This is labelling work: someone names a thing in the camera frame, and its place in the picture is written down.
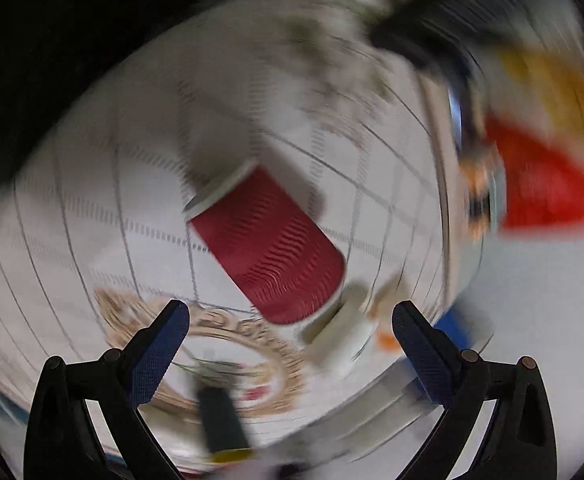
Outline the yellow plastic bag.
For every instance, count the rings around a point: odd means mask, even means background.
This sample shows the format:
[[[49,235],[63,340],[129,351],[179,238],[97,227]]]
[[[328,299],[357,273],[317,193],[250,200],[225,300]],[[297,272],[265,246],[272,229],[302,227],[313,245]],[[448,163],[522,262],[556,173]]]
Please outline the yellow plastic bag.
[[[501,48],[491,109],[546,143],[584,146],[584,70],[550,52]]]

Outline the patterned white tablecloth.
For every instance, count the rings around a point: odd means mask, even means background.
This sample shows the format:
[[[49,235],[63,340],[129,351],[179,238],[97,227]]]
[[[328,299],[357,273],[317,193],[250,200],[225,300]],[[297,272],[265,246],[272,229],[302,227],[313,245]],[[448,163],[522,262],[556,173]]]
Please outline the patterned white tablecloth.
[[[164,304],[190,332],[141,412],[211,468],[195,390],[218,377],[254,445],[362,460],[427,410],[394,304],[447,310],[446,108],[369,29],[392,0],[229,0],[89,89],[0,190],[0,393],[50,356],[123,347]]]

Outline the red plastic bag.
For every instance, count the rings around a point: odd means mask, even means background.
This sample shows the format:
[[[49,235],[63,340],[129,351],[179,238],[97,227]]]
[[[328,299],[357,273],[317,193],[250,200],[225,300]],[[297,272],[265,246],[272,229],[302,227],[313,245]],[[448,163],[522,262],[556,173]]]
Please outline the red plastic bag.
[[[486,116],[485,133],[505,170],[502,229],[584,229],[584,164],[492,113]]]

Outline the red ribbed paper cup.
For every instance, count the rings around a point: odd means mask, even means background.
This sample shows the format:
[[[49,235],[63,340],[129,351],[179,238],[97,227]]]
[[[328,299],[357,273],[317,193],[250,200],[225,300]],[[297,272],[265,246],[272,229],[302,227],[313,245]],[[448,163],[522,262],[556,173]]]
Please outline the red ribbed paper cup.
[[[339,248],[255,160],[204,186],[185,205],[185,220],[271,324],[307,320],[345,278]]]

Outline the orange and white cup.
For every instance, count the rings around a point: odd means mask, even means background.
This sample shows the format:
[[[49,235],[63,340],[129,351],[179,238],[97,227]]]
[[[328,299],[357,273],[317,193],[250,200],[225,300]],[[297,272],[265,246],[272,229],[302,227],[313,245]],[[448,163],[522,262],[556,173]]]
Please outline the orange and white cup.
[[[380,351],[390,354],[399,354],[403,351],[394,335],[392,316],[395,305],[403,300],[411,300],[412,296],[411,284],[399,274],[392,275],[372,292],[367,317],[377,326],[373,339],[375,347]]]

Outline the dark green yellow-lined cup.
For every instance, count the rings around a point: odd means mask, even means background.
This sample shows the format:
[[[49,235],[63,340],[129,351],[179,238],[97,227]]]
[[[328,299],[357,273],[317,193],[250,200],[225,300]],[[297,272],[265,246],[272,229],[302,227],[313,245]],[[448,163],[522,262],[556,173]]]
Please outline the dark green yellow-lined cup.
[[[204,385],[196,391],[197,409],[209,459],[226,465],[249,460],[254,455],[229,392]]]

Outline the white paper cup lying sideways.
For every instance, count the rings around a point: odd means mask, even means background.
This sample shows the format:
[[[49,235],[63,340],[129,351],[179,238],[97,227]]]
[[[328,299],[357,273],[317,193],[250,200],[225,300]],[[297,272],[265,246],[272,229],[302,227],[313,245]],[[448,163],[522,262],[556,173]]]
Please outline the white paper cup lying sideways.
[[[318,373],[342,379],[354,368],[377,328],[368,315],[370,302],[365,283],[349,283],[301,330],[306,360]]]

